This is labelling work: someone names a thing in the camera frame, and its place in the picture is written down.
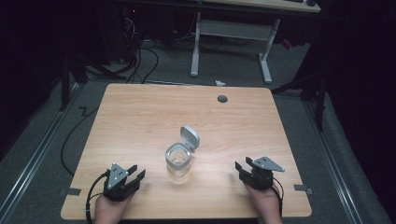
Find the person's right hand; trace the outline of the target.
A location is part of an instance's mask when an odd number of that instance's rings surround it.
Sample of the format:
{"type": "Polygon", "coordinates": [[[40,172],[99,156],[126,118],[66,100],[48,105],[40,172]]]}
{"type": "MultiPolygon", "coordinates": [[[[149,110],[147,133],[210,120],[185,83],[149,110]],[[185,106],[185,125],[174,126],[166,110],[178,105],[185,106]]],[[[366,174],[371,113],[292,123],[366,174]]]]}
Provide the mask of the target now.
{"type": "Polygon", "coordinates": [[[277,197],[279,193],[277,186],[272,186],[266,190],[256,190],[249,185],[245,185],[245,187],[261,214],[264,224],[283,224],[277,197]]]}

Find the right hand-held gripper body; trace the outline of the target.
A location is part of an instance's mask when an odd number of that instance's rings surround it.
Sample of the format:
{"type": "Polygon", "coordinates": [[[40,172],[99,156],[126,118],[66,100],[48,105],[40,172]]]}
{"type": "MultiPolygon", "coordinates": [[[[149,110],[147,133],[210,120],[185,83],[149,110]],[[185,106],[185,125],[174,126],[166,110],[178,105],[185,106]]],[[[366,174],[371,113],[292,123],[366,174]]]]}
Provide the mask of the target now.
{"type": "Polygon", "coordinates": [[[251,167],[250,172],[243,169],[238,173],[239,179],[245,184],[256,190],[265,190],[271,188],[274,184],[273,172],[284,173],[285,169],[270,158],[263,156],[253,160],[253,167],[251,167]]]}

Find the metal floor rail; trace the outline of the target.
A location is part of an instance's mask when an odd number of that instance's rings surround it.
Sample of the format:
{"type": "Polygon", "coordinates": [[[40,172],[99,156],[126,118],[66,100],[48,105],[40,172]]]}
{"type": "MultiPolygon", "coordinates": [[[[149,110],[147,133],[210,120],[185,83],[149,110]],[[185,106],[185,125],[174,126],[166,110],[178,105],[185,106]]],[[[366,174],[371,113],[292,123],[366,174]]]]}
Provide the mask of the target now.
{"type": "Polygon", "coordinates": [[[73,84],[69,101],[62,105],[62,91],[56,87],[48,101],[34,113],[6,157],[0,161],[0,224],[8,223],[50,150],[70,105],[83,88],[82,84],[73,84]]]}
{"type": "Polygon", "coordinates": [[[332,154],[330,145],[325,137],[325,134],[318,128],[318,125],[316,124],[315,111],[313,106],[307,102],[302,102],[302,105],[318,138],[328,172],[332,179],[338,198],[346,212],[349,223],[363,224],[361,215],[357,209],[354,200],[352,199],[349,187],[347,186],[347,183],[343,178],[342,173],[340,172],[340,169],[337,165],[334,155],[332,154]]]}

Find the black metal stand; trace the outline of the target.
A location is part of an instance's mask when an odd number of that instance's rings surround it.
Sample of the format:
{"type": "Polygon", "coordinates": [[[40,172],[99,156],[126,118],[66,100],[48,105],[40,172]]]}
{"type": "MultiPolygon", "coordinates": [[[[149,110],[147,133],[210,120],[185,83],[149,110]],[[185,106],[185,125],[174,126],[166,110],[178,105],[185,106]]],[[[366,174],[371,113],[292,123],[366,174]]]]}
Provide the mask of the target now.
{"type": "Polygon", "coordinates": [[[293,81],[272,90],[272,94],[280,94],[287,90],[301,89],[302,101],[316,100],[314,121],[317,128],[323,131],[322,121],[325,109],[325,91],[328,79],[327,66],[322,63],[310,63],[304,60],[293,81]]]}
{"type": "Polygon", "coordinates": [[[69,105],[70,102],[70,77],[73,77],[77,84],[85,85],[88,82],[88,75],[85,70],[86,65],[93,67],[95,70],[99,71],[106,77],[122,79],[122,77],[119,76],[116,72],[112,72],[103,67],[101,64],[89,60],[88,58],[78,53],[71,52],[66,54],[62,61],[62,103],[60,107],[61,111],[65,111],[66,107],[69,105]]]}

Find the dark computer cabinet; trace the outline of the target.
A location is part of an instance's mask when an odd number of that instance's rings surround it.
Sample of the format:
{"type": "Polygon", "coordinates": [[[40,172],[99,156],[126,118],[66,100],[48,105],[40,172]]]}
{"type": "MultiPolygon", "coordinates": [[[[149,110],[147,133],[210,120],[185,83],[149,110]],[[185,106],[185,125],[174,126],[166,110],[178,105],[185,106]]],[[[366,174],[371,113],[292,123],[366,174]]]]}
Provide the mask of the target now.
{"type": "Polygon", "coordinates": [[[105,6],[103,29],[109,59],[119,63],[129,61],[133,43],[133,22],[128,7],[105,6]]]}

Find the person's left hand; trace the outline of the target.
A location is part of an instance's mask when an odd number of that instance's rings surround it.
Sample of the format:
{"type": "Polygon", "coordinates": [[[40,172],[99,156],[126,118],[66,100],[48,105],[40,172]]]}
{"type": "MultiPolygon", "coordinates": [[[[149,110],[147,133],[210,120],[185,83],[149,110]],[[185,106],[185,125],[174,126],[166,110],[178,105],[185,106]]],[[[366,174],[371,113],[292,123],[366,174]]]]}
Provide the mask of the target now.
{"type": "Polygon", "coordinates": [[[128,207],[133,195],[122,202],[112,202],[105,196],[99,196],[95,201],[95,224],[118,224],[128,207]]]}

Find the white frame desk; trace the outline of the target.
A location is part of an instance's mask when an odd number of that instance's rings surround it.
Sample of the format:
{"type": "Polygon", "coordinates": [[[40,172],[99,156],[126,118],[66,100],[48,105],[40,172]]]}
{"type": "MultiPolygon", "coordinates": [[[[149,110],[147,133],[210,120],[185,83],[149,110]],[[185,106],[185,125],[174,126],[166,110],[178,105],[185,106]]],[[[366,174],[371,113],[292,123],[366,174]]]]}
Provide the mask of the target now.
{"type": "MultiPolygon", "coordinates": [[[[252,9],[268,9],[270,12],[316,14],[321,11],[315,0],[197,0],[197,2],[199,6],[210,3],[212,6],[220,4],[226,7],[250,7],[252,9]]],[[[265,24],[252,24],[223,19],[203,19],[201,13],[197,12],[195,19],[194,49],[191,59],[192,77],[197,77],[199,74],[201,36],[210,35],[264,41],[263,52],[258,54],[258,58],[264,82],[266,84],[272,83],[267,57],[281,22],[279,17],[275,17],[265,24]]]]}

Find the glass jar with grey lid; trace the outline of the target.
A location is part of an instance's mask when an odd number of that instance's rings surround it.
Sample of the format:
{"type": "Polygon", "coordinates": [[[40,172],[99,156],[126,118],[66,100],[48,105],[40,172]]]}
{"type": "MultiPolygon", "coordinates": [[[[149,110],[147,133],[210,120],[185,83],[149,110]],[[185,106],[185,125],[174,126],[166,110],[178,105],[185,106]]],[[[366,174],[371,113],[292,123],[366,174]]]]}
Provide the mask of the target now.
{"type": "Polygon", "coordinates": [[[179,129],[179,134],[181,142],[174,143],[164,154],[168,172],[176,177],[182,177],[190,170],[192,154],[201,142],[200,134],[187,124],[179,129]]]}

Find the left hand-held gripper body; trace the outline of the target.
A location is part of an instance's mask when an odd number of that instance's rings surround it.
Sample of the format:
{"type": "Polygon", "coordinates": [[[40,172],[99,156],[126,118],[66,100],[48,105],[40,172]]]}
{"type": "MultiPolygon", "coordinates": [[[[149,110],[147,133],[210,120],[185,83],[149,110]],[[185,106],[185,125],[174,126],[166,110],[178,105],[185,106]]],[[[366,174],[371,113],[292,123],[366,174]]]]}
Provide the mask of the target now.
{"type": "Polygon", "coordinates": [[[104,184],[103,192],[104,196],[110,201],[122,202],[139,190],[140,184],[134,185],[130,184],[130,182],[126,183],[128,177],[126,173],[127,170],[123,169],[115,162],[112,163],[109,174],[107,175],[107,180],[104,184]]]}

